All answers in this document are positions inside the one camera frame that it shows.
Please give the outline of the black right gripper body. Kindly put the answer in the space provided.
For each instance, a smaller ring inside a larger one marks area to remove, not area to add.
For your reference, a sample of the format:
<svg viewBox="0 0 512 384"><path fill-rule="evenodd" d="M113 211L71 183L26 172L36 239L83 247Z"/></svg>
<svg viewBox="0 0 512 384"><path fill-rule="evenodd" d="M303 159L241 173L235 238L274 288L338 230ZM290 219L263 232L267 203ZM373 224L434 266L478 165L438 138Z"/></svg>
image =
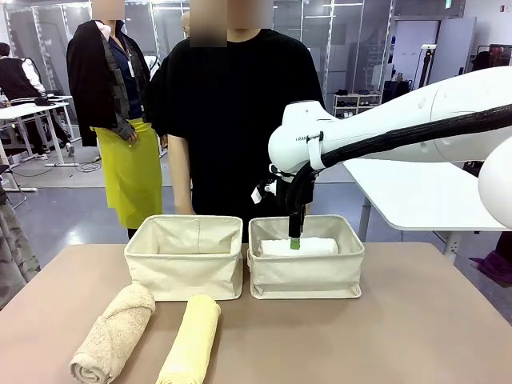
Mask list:
<svg viewBox="0 0 512 384"><path fill-rule="evenodd" d="M279 180L279 213L281 216L287 216L290 214L287 205L286 197L291 186L290 182ZM308 205L312 203L314 196L314 176L308 177L308 179L300 186L299 192L295 195L294 202L298 202L301 209L302 215L307 215Z"/></svg>

